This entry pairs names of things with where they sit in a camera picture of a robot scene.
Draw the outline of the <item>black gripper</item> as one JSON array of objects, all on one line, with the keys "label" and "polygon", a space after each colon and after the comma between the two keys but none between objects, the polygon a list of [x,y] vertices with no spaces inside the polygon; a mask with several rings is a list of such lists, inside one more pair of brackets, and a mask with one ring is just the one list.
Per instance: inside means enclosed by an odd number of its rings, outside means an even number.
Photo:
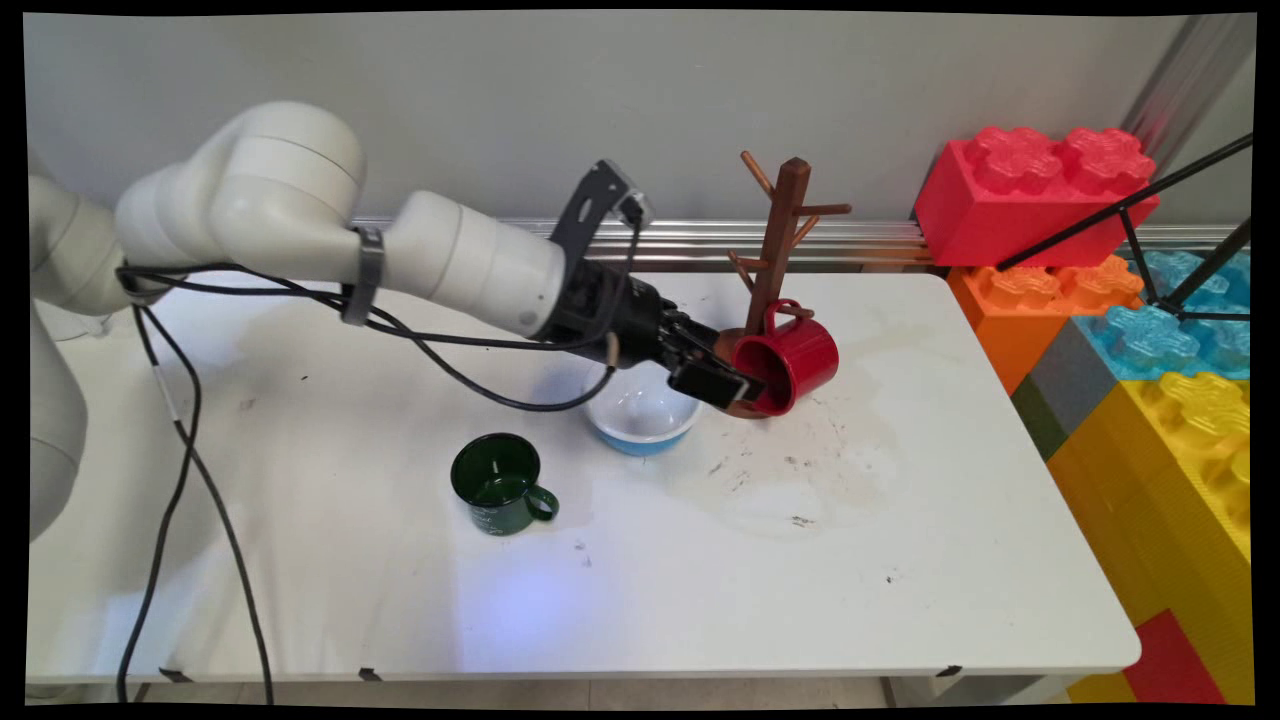
[{"label": "black gripper", "polygon": [[742,328],[695,322],[652,284],[582,259],[566,277],[543,341],[570,345],[572,355],[604,365],[609,333],[618,340],[617,368],[655,363],[669,372],[669,388],[712,407],[753,404],[767,389],[763,379],[731,366]]}]

